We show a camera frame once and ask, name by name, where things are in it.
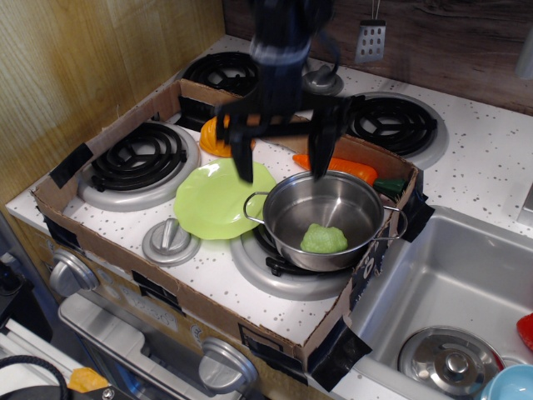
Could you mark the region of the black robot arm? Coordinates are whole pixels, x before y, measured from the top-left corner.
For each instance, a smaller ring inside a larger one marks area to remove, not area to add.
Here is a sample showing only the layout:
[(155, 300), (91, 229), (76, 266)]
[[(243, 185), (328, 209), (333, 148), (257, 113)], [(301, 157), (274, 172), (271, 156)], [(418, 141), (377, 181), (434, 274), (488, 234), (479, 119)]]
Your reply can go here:
[(239, 177), (253, 180), (252, 140), (308, 137), (311, 174), (325, 176), (336, 142), (347, 130), (350, 97), (306, 93), (303, 68), (311, 40), (332, 17), (331, 1), (252, 1), (250, 57), (258, 83), (244, 98), (217, 108), (217, 138), (229, 145)]

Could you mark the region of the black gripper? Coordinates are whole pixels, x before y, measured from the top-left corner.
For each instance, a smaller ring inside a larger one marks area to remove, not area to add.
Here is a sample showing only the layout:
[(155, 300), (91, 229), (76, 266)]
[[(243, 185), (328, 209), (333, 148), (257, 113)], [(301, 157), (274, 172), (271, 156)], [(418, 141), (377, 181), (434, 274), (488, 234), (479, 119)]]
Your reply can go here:
[(253, 182), (252, 138), (307, 135), (311, 174), (327, 172), (336, 142), (363, 96), (338, 97), (304, 89), (304, 62), (258, 66), (256, 87), (216, 111), (217, 138), (230, 145), (239, 177)]

